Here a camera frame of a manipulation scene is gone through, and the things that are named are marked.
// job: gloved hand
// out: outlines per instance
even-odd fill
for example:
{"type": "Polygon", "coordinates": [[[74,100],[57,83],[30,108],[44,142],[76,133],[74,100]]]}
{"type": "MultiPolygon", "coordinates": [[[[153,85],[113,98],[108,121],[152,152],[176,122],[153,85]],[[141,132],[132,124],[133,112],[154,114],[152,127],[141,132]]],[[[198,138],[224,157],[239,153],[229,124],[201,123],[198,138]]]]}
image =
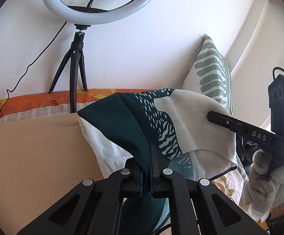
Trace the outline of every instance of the gloved hand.
{"type": "Polygon", "coordinates": [[[272,155],[267,151],[254,154],[250,179],[243,189],[245,204],[257,205],[255,208],[260,209],[262,213],[269,211],[269,209],[262,209],[263,207],[275,209],[284,202],[284,166],[275,169],[270,179],[267,180],[266,173],[269,170],[271,160],[272,155]]]}

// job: white ring light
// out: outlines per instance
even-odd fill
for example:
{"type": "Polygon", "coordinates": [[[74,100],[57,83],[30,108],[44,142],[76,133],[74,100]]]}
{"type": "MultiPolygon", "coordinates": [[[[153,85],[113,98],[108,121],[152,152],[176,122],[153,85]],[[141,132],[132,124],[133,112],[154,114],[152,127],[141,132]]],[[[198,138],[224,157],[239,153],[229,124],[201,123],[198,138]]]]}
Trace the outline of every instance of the white ring light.
{"type": "Polygon", "coordinates": [[[85,13],[67,7],[61,0],[43,0],[46,8],[50,12],[67,22],[78,25],[101,25],[118,21],[136,13],[150,1],[151,0],[133,0],[132,2],[111,11],[85,13]]]}

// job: green and white pillow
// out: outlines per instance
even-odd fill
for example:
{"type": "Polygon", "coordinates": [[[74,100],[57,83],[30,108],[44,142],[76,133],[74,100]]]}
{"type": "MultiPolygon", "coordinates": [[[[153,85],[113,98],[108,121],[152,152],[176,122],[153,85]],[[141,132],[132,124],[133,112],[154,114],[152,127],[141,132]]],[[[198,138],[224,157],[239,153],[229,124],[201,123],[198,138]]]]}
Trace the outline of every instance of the green and white pillow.
{"type": "Polygon", "coordinates": [[[183,89],[211,97],[233,114],[230,69],[209,36],[204,38],[183,89]]]}

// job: camera lens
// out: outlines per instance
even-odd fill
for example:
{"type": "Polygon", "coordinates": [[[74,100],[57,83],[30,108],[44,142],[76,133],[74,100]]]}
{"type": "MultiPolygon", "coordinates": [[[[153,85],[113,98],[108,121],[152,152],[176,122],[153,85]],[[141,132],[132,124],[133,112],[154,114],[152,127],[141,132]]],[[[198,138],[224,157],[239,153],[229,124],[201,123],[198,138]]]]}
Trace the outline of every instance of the camera lens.
{"type": "Polygon", "coordinates": [[[274,100],[274,102],[276,102],[276,100],[277,100],[276,89],[273,90],[273,100],[274,100]]]}
{"type": "Polygon", "coordinates": [[[281,87],[279,86],[279,87],[278,87],[278,97],[279,97],[279,99],[281,98],[281,95],[282,95],[281,87]]]}

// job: metal rivet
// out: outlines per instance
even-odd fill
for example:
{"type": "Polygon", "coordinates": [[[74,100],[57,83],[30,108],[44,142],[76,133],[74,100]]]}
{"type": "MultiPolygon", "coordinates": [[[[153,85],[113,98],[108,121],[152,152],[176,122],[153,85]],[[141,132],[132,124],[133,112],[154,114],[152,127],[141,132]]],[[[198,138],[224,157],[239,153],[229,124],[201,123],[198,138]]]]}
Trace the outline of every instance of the metal rivet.
{"type": "Polygon", "coordinates": [[[83,182],[82,182],[82,184],[83,184],[84,186],[90,186],[90,185],[93,184],[93,180],[92,180],[92,179],[84,179],[83,182]]]}
{"type": "Polygon", "coordinates": [[[129,175],[129,174],[130,174],[130,170],[129,170],[129,169],[122,169],[122,170],[120,171],[120,173],[121,173],[122,175],[129,175]]]}
{"type": "Polygon", "coordinates": [[[208,186],[209,185],[209,180],[208,179],[201,179],[200,180],[200,184],[204,185],[204,186],[208,186]]]}
{"type": "Polygon", "coordinates": [[[171,169],[163,169],[163,173],[165,175],[171,175],[172,174],[172,170],[171,169]]]}

